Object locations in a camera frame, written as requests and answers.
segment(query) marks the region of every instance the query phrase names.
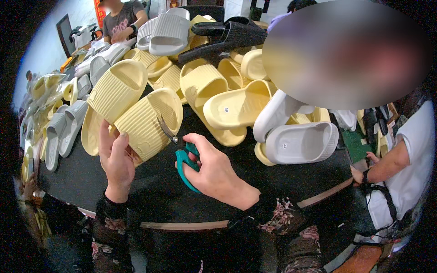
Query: chair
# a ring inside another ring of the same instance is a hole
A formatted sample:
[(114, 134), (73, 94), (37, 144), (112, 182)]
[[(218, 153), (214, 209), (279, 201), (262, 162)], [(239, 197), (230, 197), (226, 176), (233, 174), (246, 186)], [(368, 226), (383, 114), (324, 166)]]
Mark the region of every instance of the chair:
[(217, 22), (225, 21), (225, 8), (220, 6), (182, 6), (190, 12), (190, 17), (194, 18), (196, 15), (210, 15)]

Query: white t-shirt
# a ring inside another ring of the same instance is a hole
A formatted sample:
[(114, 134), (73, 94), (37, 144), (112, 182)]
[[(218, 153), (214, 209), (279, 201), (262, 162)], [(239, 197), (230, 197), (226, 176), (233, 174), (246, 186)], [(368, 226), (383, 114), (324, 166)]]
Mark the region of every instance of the white t-shirt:
[[(393, 204), (396, 207), (397, 219), (413, 208), (419, 200), (428, 182), (434, 160), (434, 111), (431, 101), (422, 107), (399, 128), (396, 144), (404, 140), (408, 150), (410, 165), (395, 174), (385, 183)], [(367, 196), (368, 209), (376, 229), (389, 226), (393, 220), (390, 216), (387, 201), (379, 190)]]

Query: black slipper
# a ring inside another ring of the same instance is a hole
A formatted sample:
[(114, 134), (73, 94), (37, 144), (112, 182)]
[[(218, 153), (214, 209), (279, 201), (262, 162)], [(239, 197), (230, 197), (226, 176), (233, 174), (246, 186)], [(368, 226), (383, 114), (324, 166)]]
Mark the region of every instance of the black slipper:
[(267, 32), (262, 28), (229, 21), (225, 23), (225, 30), (217, 42), (204, 44), (179, 54), (179, 63), (207, 58), (209, 55), (219, 55), (235, 48), (261, 45), (266, 37)]
[(227, 22), (237, 22), (244, 25), (248, 25), (254, 28), (259, 28), (256, 23), (254, 23), (252, 20), (246, 17), (242, 16), (235, 16), (231, 17), (226, 22), (203, 22), (203, 23), (197, 23), (194, 24), (191, 27), (191, 31), (193, 31), (194, 34), (200, 35), (200, 36), (221, 36), (223, 32), (225, 31), (226, 23)]

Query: black table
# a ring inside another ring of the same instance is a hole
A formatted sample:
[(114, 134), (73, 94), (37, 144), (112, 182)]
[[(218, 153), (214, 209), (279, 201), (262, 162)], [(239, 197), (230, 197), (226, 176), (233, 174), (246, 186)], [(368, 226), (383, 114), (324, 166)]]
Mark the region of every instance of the black table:
[[(184, 119), (179, 136), (196, 132), (206, 136), (230, 158), (236, 174), (261, 191), (275, 187), (288, 197), (302, 201), (329, 190), (350, 178), (346, 150), (336, 150), (328, 159), (312, 164), (265, 166), (254, 154), (256, 141), (247, 128), (246, 139), (236, 147), (220, 145), (209, 133), (190, 106), (184, 105)], [(228, 220), (238, 210), (185, 186), (174, 168), (176, 146), (163, 151), (135, 170), (131, 186), (132, 210), (143, 222), (202, 223)], [(52, 173), (45, 162), (40, 165), (41, 189), (54, 197), (89, 211), (106, 189), (106, 175), (100, 158), (88, 155), (78, 134), (69, 157), (59, 158)]]

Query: slide sandal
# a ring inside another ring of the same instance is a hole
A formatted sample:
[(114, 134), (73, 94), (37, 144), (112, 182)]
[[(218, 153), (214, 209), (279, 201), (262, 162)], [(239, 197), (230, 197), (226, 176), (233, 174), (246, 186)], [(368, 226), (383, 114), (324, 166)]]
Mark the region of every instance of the slide sandal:
[(138, 29), (136, 47), (140, 50), (149, 50), (150, 37), (155, 29), (156, 19), (148, 20), (144, 25)]
[(169, 9), (167, 13), (158, 15), (156, 21), (149, 44), (151, 54), (159, 56), (174, 55), (181, 52), (188, 45), (190, 13), (186, 9)]
[(115, 122), (120, 132), (129, 134), (129, 145), (139, 157), (138, 161), (134, 160), (135, 166), (146, 162), (170, 143), (158, 123), (157, 117), (161, 115), (169, 129), (177, 134), (184, 110), (174, 90), (161, 88), (150, 92)]
[(53, 117), (53, 114), (56, 113), (59, 109), (59, 107), (61, 107), (63, 105), (62, 100), (57, 100), (55, 102), (55, 104), (52, 106), (52, 108), (50, 109), (49, 113), (47, 114), (47, 119), (51, 120)]
[(266, 166), (274, 166), (275, 163), (270, 162), (270, 160), (266, 157), (266, 144), (257, 142), (255, 145), (255, 156), (258, 158), (261, 163)]
[(67, 157), (70, 154), (77, 133), (79, 133), (82, 127), (87, 109), (88, 104), (86, 101), (77, 100), (72, 106), (65, 110), (66, 126), (59, 143), (59, 154), (62, 157)]
[(99, 79), (105, 74), (111, 66), (105, 61), (102, 56), (96, 56), (90, 63), (90, 80), (93, 87), (96, 86)]
[(221, 36), (226, 30), (227, 22), (238, 22), (253, 28), (260, 28), (252, 20), (242, 16), (234, 16), (226, 20), (226, 22), (198, 22), (191, 27), (194, 34), (200, 36)]
[(149, 79), (149, 83), (152, 84), (153, 90), (160, 88), (170, 88), (178, 95), (182, 104), (187, 104), (187, 99), (182, 94), (180, 89), (180, 72), (181, 69), (177, 65), (172, 65), (164, 74), (158, 79)]
[(267, 32), (261, 28), (254, 28), (237, 22), (225, 23), (225, 30), (221, 38), (214, 43), (208, 43), (179, 54), (179, 62), (186, 63), (199, 58), (206, 58), (211, 54), (230, 52), (235, 48), (261, 45), (267, 37)]
[(51, 172), (58, 168), (59, 141), (66, 125), (64, 113), (54, 113), (47, 126), (47, 146), (45, 149), (45, 166)]
[(91, 156), (99, 154), (100, 124), (106, 119), (114, 125), (117, 118), (134, 105), (147, 85), (147, 69), (127, 59), (109, 68), (87, 99), (88, 110), (82, 126), (82, 146)]
[(163, 75), (173, 65), (167, 56), (152, 55), (148, 51), (137, 48), (129, 50), (123, 56), (123, 60), (126, 59), (142, 62), (149, 73), (148, 79)]
[(78, 81), (77, 81), (77, 90), (79, 94), (77, 95), (77, 99), (81, 100), (85, 95), (89, 94), (91, 91), (91, 82), (90, 78), (87, 74), (83, 75)]
[(266, 156), (276, 164), (303, 164), (323, 161), (334, 153), (338, 129), (330, 122), (282, 125), (266, 139)]
[(79, 96), (79, 91), (77, 90), (77, 77), (74, 77), (70, 84), (64, 89), (64, 99), (70, 102), (70, 105), (76, 102)]
[(198, 59), (184, 65), (180, 73), (180, 88), (193, 111), (220, 144), (232, 147), (243, 142), (246, 127), (217, 130), (207, 122), (203, 113), (203, 106), (209, 98), (228, 91), (228, 83), (212, 64)]
[(274, 84), (258, 79), (245, 88), (217, 94), (203, 106), (206, 121), (219, 130), (253, 126), (276, 90)]
[(258, 115), (253, 125), (253, 136), (257, 142), (265, 143), (267, 133), (286, 124), (292, 114), (310, 114), (314, 109), (314, 106), (298, 101), (278, 89)]
[(262, 49), (247, 52), (241, 61), (241, 74), (249, 79), (269, 80), (269, 76), (263, 66)]
[(228, 82), (230, 90), (241, 89), (251, 82), (250, 79), (241, 74), (240, 64), (231, 58), (222, 59), (218, 63), (217, 70)]
[(241, 62), (243, 61), (244, 55), (247, 52), (253, 50), (254, 48), (255, 48), (254, 46), (248, 46), (248, 47), (245, 47), (245, 48), (236, 48), (236, 49), (232, 50), (229, 53), (229, 56), (231, 57), (232, 60), (234, 60), (235, 62), (241, 64)]

